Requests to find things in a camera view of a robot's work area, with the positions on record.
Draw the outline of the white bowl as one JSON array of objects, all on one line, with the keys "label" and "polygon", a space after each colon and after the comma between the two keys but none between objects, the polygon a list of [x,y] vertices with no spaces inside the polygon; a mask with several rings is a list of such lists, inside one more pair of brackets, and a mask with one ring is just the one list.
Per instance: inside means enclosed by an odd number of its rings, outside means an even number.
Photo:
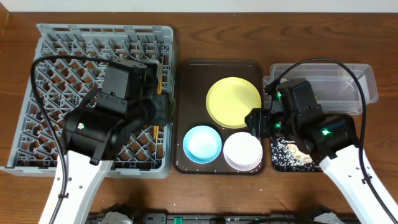
[{"label": "white bowl", "polygon": [[250,171],[262,161],[263,149],[258,138],[247,132],[238,132],[225,141],[223,155],[232,168]]}]

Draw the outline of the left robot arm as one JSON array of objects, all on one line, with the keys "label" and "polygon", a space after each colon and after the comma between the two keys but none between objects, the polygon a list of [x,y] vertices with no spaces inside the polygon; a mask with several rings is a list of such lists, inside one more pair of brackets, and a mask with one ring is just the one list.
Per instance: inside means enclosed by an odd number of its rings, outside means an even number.
[{"label": "left robot arm", "polygon": [[84,223],[121,147],[144,126],[166,126],[174,99],[161,92],[156,60],[106,60],[103,86],[63,119],[54,182],[41,223]]}]

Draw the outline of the wooden chopstick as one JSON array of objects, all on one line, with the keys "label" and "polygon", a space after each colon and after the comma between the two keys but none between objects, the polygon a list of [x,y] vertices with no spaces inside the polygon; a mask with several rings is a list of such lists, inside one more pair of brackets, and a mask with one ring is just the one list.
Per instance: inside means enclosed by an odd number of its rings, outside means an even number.
[{"label": "wooden chopstick", "polygon": [[155,144],[158,144],[159,126],[154,126],[154,138],[155,138]]},{"label": "wooden chopstick", "polygon": [[161,94],[162,93],[162,82],[159,82],[158,87],[157,87],[157,94]]}]

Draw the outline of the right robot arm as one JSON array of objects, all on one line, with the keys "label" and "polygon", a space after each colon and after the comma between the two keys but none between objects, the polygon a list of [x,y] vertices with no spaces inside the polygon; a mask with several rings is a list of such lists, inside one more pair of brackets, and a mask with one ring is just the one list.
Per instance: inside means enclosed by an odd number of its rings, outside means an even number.
[{"label": "right robot arm", "polygon": [[293,141],[338,187],[361,223],[397,222],[397,203],[359,150],[353,118],[324,113],[304,78],[278,84],[276,96],[281,111],[254,108],[245,117],[251,134]]}]

